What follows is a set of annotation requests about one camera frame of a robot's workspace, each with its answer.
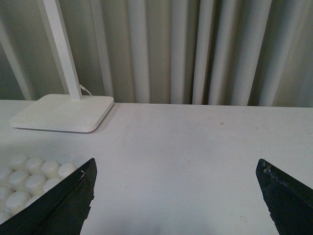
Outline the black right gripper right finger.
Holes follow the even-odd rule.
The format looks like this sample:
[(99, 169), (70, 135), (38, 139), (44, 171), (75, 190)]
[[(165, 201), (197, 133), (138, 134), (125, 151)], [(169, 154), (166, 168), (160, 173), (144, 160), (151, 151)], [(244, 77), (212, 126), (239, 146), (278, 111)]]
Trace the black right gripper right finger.
[(257, 180), (271, 219), (280, 235), (313, 233), (313, 190), (264, 159)]

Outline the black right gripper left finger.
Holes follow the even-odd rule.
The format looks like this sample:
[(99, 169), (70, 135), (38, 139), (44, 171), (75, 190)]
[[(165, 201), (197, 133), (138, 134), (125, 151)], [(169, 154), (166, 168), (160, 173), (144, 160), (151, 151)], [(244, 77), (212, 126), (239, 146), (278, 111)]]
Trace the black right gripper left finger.
[(97, 166), (91, 158), (30, 206), (1, 224), (2, 235), (78, 235), (87, 219)]

